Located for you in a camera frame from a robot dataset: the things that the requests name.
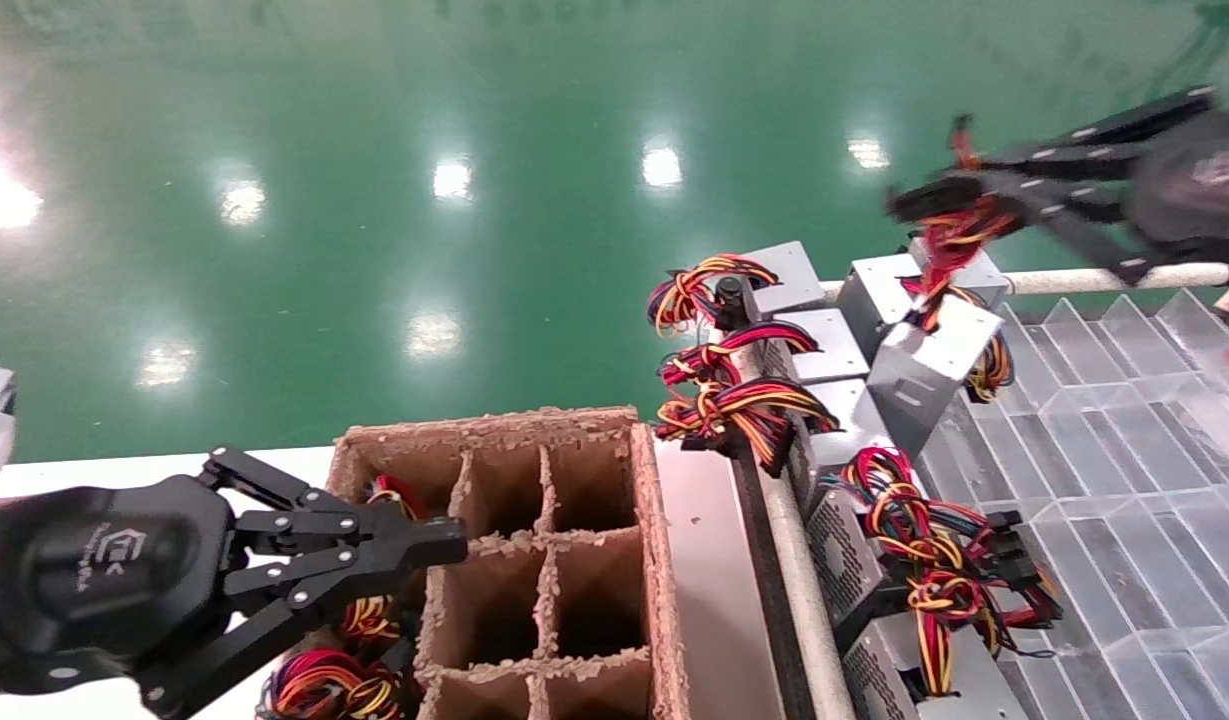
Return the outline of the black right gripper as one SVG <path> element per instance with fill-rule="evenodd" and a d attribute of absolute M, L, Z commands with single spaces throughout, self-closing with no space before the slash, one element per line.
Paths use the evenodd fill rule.
<path fill-rule="evenodd" d="M 1143 251 L 1125 249 L 1107 225 L 1121 222 L 1116 200 L 1082 202 L 1067 193 L 992 192 L 988 176 L 1026 181 L 1123 181 L 1139 160 L 1139 237 L 1185 263 L 1229 264 L 1229 114 L 1213 88 L 1186 88 L 1070 129 L 1042 143 L 976 152 L 972 117 L 949 129 L 952 163 L 916 190 L 889 190 L 889 217 L 919 225 L 938 260 L 970 259 L 1025 227 L 1043 229 L 1125 286 L 1144 281 Z"/>

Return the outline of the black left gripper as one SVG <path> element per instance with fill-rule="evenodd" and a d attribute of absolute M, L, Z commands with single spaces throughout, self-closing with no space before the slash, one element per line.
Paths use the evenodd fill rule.
<path fill-rule="evenodd" d="M 236 518 L 218 495 L 225 489 L 262 509 Z M 308 555 L 281 565 L 280 577 L 261 568 L 267 603 L 224 633 L 234 616 L 218 597 L 235 557 L 230 530 L 267 555 Z M 417 518 L 393 491 L 347 503 L 230 446 L 211 452 L 202 483 L 176 475 L 10 498 L 0 503 L 0 694 L 147 667 L 143 705 L 193 716 L 355 600 L 467 557 L 457 518 Z"/>

